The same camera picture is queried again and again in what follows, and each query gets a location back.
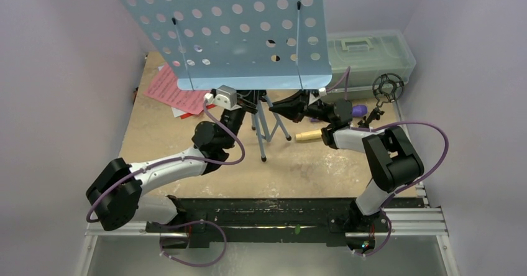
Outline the cream recorder flute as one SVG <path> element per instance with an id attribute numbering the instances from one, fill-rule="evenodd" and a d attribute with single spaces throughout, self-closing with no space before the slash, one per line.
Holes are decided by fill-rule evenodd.
<path id="1" fill-rule="evenodd" d="M 295 134 L 295 140 L 297 142 L 303 142 L 303 141 L 311 141 L 311 140 L 319 140 L 322 137 L 322 131 L 321 129 L 313 130 L 313 131 L 306 131 Z"/>

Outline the purple microphone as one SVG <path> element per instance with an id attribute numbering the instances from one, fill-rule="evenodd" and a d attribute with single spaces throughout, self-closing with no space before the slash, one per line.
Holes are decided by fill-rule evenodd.
<path id="1" fill-rule="evenodd" d="M 358 104 L 353 106 L 351 115 L 352 117 L 364 117 L 368 113 L 368 108 L 364 104 Z"/>

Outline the light blue music stand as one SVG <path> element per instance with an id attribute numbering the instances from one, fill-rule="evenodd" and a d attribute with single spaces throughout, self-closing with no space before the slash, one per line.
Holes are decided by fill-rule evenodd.
<path id="1" fill-rule="evenodd" d="M 183 90 L 316 90 L 332 70 L 323 0 L 120 0 Z"/>

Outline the pink sheet music page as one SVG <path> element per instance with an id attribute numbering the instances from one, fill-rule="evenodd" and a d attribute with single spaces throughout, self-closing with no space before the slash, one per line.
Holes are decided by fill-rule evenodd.
<path id="1" fill-rule="evenodd" d="M 204 96 L 209 91 L 182 90 L 177 83 L 177 76 L 172 72 L 170 66 L 165 63 L 143 94 L 185 113 L 200 114 L 203 111 Z"/>

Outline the black tripod microphone stand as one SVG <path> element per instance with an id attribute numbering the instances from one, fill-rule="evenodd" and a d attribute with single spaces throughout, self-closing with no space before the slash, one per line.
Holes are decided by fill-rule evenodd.
<path id="1" fill-rule="evenodd" d="M 379 121 L 384 115 L 384 104 L 397 102 L 404 92 L 405 82 L 396 73 L 384 73 L 378 76 L 372 85 L 372 93 L 376 104 L 368 116 L 364 116 L 358 123 L 359 127 L 370 128 L 373 121 Z"/>

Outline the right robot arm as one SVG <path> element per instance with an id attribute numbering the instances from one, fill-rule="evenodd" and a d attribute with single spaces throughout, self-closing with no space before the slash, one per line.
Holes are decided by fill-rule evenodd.
<path id="1" fill-rule="evenodd" d="M 365 154 L 372 181 L 355 199 L 349 213 L 350 225 L 363 231 L 373 223 L 373 214 L 395 190 L 409 185 L 424 174 L 424 165 L 404 130 L 399 126 L 381 131 L 360 131 L 351 126 L 352 103 L 344 99 L 326 103 L 307 90 L 277 101 L 269 110 L 293 122 L 305 117 L 324 121 L 324 144 L 332 149 L 353 150 Z"/>

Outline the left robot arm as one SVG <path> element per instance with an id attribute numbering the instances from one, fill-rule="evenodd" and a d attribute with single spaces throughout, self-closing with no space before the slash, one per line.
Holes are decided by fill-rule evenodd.
<path id="1" fill-rule="evenodd" d="M 245 114 L 255 113 L 259 100 L 259 90 L 212 90 L 203 101 L 209 120 L 196 125 L 191 147 L 147 162 L 127 163 L 122 157 L 111 160 L 86 191 L 91 205 L 86 221 L 100 223 L 105 231 L 117 230 L 145 207 L 146 193 L 241 163 L 246 151 L 237 135 Z"/>

